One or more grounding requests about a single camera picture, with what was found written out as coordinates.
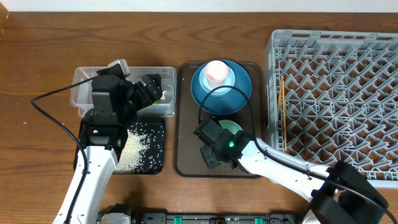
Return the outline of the white tissue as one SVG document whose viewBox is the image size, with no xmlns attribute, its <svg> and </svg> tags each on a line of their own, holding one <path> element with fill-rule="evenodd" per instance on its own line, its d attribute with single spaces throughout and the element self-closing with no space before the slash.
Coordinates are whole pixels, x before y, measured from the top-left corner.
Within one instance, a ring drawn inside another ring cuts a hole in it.
<svg viewBox="0 0 398 224">
<path fill-rule="evenodd" d="M 160 100 L 165 100 L 165 93 L 166 93 L 166 91 L 162 92 L 162 96 L 160 97 Z"/>
</svg>

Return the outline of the mint green bowl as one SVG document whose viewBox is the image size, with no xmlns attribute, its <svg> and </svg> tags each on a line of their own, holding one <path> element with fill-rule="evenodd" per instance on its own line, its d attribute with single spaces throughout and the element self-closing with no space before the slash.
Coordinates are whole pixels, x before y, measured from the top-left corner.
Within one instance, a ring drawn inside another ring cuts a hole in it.
<svg viewBox="0 0 398 224">
<path fill-rule="evenodd" d="M 222 119 L 218 122 L 223 129 L 229 130 L 232 134 L 236 134 L 238 131 L 243 130 L 238 123 L 228 119 Z"/>
</svg>

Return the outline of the light blue bowl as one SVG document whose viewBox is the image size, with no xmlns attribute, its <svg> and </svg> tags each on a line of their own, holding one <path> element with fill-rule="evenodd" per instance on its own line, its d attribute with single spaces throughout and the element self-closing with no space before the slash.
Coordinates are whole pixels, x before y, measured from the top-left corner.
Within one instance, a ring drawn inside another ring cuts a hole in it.
<svg viewBox="0 0 398 224">
<path fill-rule="evenodd" d="M 201 87 L 207 93 L 209 93 L 213 89 L 213 87 L 210 86 L 209 81 L 208 81 L 208 79 L 207 79 L 207 77 L 205 75 L 205 69 L 204 68 L 200 72 L 199 81 L 200 81 Z M 224 79 L 223 85 L 234 86 L 234 84 L 235 84 L 235 74 L 234 74 L 232 68 L 230 68 L 228 66 L 228 75 Z M 217 89 L 216 91 L 214 91 L 211 95 L 212 96 L 222 96 L 222 95 L 227 94 L 227 92 L 229 92 L 230 90 L 231 90 L 230 88 L 220 88 L 220 89 Z"/>
</svg>

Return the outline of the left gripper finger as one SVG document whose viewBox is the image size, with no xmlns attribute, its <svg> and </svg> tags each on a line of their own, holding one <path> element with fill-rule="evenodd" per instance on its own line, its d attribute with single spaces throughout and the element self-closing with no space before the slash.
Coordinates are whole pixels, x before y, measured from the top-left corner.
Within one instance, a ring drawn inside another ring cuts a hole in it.
<svg viewBox="0 0 398 224">
<path fill-rule="evenodd" d="M 133 105 L 136 111 L 144 109 L 155 102 L 155 99 L 145 93 L 136 93 L 133 99 Z"/>
<path fill-rule="evenodd" d="M 138 86 L 141 101 L 158 101 L 163 95 L 161 76 L 158 73 L 142 76 Z"/>
</svg>

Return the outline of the white rice pile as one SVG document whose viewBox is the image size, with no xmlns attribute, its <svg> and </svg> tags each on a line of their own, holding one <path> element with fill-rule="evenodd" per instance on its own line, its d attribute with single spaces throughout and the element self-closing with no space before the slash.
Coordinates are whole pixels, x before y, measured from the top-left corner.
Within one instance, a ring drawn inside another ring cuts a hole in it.
<svg viewBox="0 0 398 224">
<path fill-rule="evenodd" d="M 164 160 L 164 120 L 133 122 L 115 174 L 158 174 Z"/>
</svg>

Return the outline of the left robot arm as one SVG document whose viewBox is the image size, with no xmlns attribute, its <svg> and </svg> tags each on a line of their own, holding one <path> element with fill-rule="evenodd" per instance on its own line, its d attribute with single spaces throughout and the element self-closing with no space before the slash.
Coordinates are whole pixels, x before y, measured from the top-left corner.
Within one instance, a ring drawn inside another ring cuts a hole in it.
<svg viewBox="0 0 398 224">
<path fill-rule="evenodd" d="M 120 68 L 98 70 L 91 80 L 93 109 L 80 123 L 75 173 L 55 223 L 95 223 L 104 191 L 126 144 L 137 112 L 162 96 L 161 76 L 127 80 Z"/>
</svg>

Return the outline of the pink paper cup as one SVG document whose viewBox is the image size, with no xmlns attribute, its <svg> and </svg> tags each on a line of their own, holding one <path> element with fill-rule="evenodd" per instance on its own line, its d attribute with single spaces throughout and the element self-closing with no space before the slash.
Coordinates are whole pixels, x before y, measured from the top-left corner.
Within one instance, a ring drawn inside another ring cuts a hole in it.
<svg viewBox="0 0 398 224">
<path fill-rule="evenodd" d="M 205 66 L 205 77 L 210 89 L 222 86 L 228 77 L 228 66 L 220 60 L 213 60 Z"/>
</svg>

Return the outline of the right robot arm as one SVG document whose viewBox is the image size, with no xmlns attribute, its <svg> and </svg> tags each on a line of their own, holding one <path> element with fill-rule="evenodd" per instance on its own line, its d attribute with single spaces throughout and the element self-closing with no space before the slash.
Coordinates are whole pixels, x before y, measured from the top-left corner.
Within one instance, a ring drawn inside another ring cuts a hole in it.
<svg viewBox="0 0 398 224">
<path fill-rule="evenodd" d="M 202 121 L 196 135 L 208 168 L 220 162 L 280 184 L 309 202 L 301 223 L 379 223 L 390 216 L 387 200 L 352 165 L 301 161 L 272 148 L 253 133 L 232 133 L 219 122 Z"/>
</svg>

